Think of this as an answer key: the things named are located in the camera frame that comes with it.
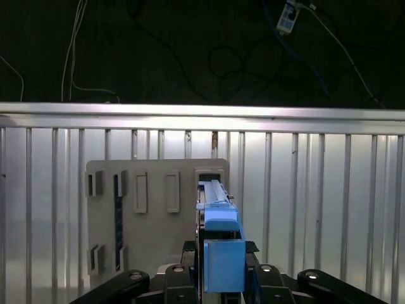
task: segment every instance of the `slot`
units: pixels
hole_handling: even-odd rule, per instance
[[[104,269],[104,246],[94,245],[87,252],[89,275],[97,276]]]
[[[199,182],[211,182],[213,180],[217,180],[218,182],[221,182],[221,174],[203,173],[203,174],[199,174],[199,177],[198,177]]]
[[[94,196],[93,195],[93,175],[89,174],[87,177],[89,179],[89,196]]]
[[[119,191],[118,175],[114,175],[114,216],[115,216],[115,269],[121,270],[120,251],[123,248],[122,191]]]

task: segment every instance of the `black wall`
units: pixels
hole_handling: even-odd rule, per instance
[[[128,1],[133,11],[138,0]],[[24,101],[59,102],[78,0],[2,2],[0,54],[23,75]],[[277,22],[283,1],[269,2]],[[349,44],[366,83],[387,108],[404,108],[403,2],[314,1],[332,17],[319,12]],[[136,18],[154,38],[129,17],[125,0],[89,0],[77,37],[78,85],[111,89],[123,103],[380,107],[308,12],[300,13],[285,41],[323,75],[329,98],[307,63],[293,60],[276,41],[261,0],[145,0]],[[0,100],[19,97],[18,78],[0,61]],[[80,91],[73,91],[73,99],[115,100]]]

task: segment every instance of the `metal bar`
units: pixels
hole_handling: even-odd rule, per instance
[[[131,159],[132,160],[138,159],[138,132],[136,130],[132,130],[132,136],[131,136]]]
[[[0,303],[6,303],[6,129],[0,129]]]
[[[340,279],[346,281],[347,276],[347,233],[349,222],[349,190],[351,166],[352,138],[346,135],[344,158],[344,185],[343,185],[343,217],[342,217],[342,244],[340,247]]]
[[[158,134],[158,159],[165,159],[165,132],[162,130]]]
[[[205,130],[215,125],[218,131],[278,132],[300,134],[389,134],[405,133],[400,121],[287,120],[269,118],[228,117],[55,117],[9,115],[0,117],[0,126],[65,129],[144,129],[144,130]]]
[[[229,199],[227,198],[227,195],[225,195],[225,192],[223,191],[221,184],[218,180],[213,180],[211,182],[211,185],[213,187],[213,191],[216,196],[216,201],[226,201],[229,202]]]
[[[214,203],[216,201],[216,193],[211,182],[204,183],[204,199],[203,203]]]
[[[305,213],[304,213],[304,246],[302,249],[302,266],[304,269],[307,265],[306,243],[308,233],[308,212],[309,212],[309,185],[310,185],[310,166],[311,166],[311,154],[313,153],[311,147],[311,134],[306,137],[306,159],[305,159]]]
[[[26,131],[25,152],[25,303],[32,301],[32,130]]]
[[[83,243],[83,227],[84,221],[84,130],[80,129],[78,131],[78,179],[77,179],[77,244],[78,244],[78,265],[77,265],[77,286],[78,286],[78,296],[84,293],[84,278],[83,278],[83,248],[87,245]]]
[[[290,202],[290,239],[288,274],[294,275],[294,259],[296,250],[296,213],[297,213],[297,174],[298,174],[298,134],[292,136],[291,159],[291,202]]]
[[[318,208],[316,216],[316,233],[315,233],[315,268],[321,268],[321,242],[322,242],[322,213],[323,213],[323,181],[325,175],[325,135],[319,135],[319,171],[318,171]]]
[[[212,133],[211,140],[211,158],[218,158],[218,132]]]
[[[405,120],[405,111],[353,109],[269,108],[243,106],[176,106],[150,104],[2,103],[0,114],[262,117],[331,120]]]
[[[185,131],[184,134],[184,158],[189,159],[192,158],[192,153],[191,153],[191,145],[192,145],[192,140],[191,140],[191,131]]]
[[[238,141],[238,209],[240,215],[240,221],[243,222],[243,188],[244,188],[244,176],[245,176],[245,134],[239,133]]]
[[[146,160],[151,159],[151,131],[146,130]]]
[[[373,243],[374,243],[376,183],[377,183],[377,136],[373,136],[371,138],[370,214],[368,217],[368,240],[367,240],[367,268],[366,268],[367,293],[371,293],[373,288]]]
[[[391,303],[398,303],[399,291],[399,234],[401,221],[401,191],[402,191],[402,171],[404,157],[404,137],[398,137],[397,150],[397,172],[396,172],[396,193],[394,211],[394,248],[392,250],[392,285]]]
[[[218,132],[218,158],[229,160],[230,158],[230,134],[229,132]]]
[[[65,130],[65,303],[69,303],[70,294],[70,129]]]
[[[386,150],[386,154],[385,154],[385,172],[384,172],[384,199],[383,199],[383,237],[382,237],[382,257],[381,257],[381,272],[380,272],[380,298],[385,298],[385,289],[386,286],[389,286],[390,284],[386,283],[386,269],[385,266],[387,264],[386,262],[386,256],[387,256],[387,209],[389,209],[389,193],[390,193],[390,166],[391,163],[393,162],[392,160],[392,155],[391,155],[391,137],[387,136],[385,138],[385,150]]]
[[[263,263],[268,263],[268,243],[270,226],[270,182],[271,182],[271,134],[266,134],[266,161],[265,161],[265,200],[263,206]]]
[[[105,140],[104,140],[104,159],[111,159],[111,130],[106,129]]]
[[[52,130],[52,303],[58,302],[58,129]]]

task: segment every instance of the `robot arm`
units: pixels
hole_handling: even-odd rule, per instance
[[[123,272],[72,304],[246,304],[385,302],[320,270],[293,279],[260,264],[245,240],[236,206],[217,180],[199,182],[196,240],[186,241],[179,264],[166,265],[152,279],[140,270]]]

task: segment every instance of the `rectangular slot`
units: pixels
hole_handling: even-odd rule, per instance
[[[221,182],[221,174],[209,172],[209,173],[201,173],[198,176],[199,182],[211,182],[213,180],[217,180],[218,182]]]
[[[180,173],[165,175],[165,200],[169,213],[180,212]]]
[[[127,171],[118,174],[118,196],[127,195]]]
[[[122,273],[128,270],[128,247],[122,246],[121,249],[116,253],[116,260],[118,260],[119,267],[116,267],[116,273]]]
[[[240,293],[223,293],[221,299],[224,304],[240,304]]]
[[[88,179],[89,179],[89,181],[88,181],[88,183],[89,183],[89,196],[94,196],[93,195],[93,175],[89,174]]]
[[[120,250],[123,247],[122,196],[119,194],[118,175],[114,175],[115,214],[115,269],[120,270]]]
[[[147,174],[146,172],[135,174],[134,177],[134,212],[147,212]]]
[[[104,268],[104,246],[95,245],[87,253],[89,261],[89,275],[99,275]]]
[[[96,197],[103,194],[103,172],[89,173],[86,179],[88,197]]]

